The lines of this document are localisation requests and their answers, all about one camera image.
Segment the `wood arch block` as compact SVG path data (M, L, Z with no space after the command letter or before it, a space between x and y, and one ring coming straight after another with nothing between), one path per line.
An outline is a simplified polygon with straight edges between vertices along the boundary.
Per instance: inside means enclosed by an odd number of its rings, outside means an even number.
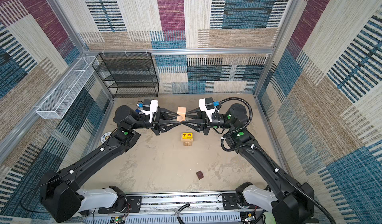
M178 122L183 122L186 120L186 107L178 107L177 109L177 121Z

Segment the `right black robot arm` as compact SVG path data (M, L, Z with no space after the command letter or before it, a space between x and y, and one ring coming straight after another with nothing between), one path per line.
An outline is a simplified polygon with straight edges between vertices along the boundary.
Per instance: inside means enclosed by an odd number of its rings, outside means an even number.
M270 190L246 182L236 190L240 206L257 206L271 213L277 224L317 224L314 216L314 191L287 174L259 145L247 127L253 119L250 104L242 98L222 101L199 100L199 107L185 113L185 125L207 135L210 129L221 129L220 145L226 152L245 158L267 182Z

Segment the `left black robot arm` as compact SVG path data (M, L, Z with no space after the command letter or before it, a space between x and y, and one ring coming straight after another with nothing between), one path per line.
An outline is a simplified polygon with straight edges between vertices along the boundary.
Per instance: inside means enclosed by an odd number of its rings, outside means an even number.
M126 105L117 108L113 121L117 129L104 144L67 168L58 172L48 171L41 178L40 203L56 222L62 223L76 213L97 208L114 213L126 212L128 200L118 187L95 190L81 187L106 164L137 143L141 136L137 129L151 129L159 135L180 125L177 113L165 108L142 110L138 114Z

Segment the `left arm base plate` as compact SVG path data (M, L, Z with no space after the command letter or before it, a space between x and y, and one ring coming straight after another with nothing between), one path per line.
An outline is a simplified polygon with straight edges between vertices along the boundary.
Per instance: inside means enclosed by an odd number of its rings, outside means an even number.
M139 213L142 203L142 196L126 196L122 199L122 214Z

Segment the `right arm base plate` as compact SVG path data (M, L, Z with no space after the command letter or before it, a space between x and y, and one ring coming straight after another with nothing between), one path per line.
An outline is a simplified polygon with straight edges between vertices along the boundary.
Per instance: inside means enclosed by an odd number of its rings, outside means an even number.
M244 206L239 203L238 196L235 192L230 193L220 193L217 196L218 202L223 204L224 210L262 210L262 208L255 206L255 205L249 205Z

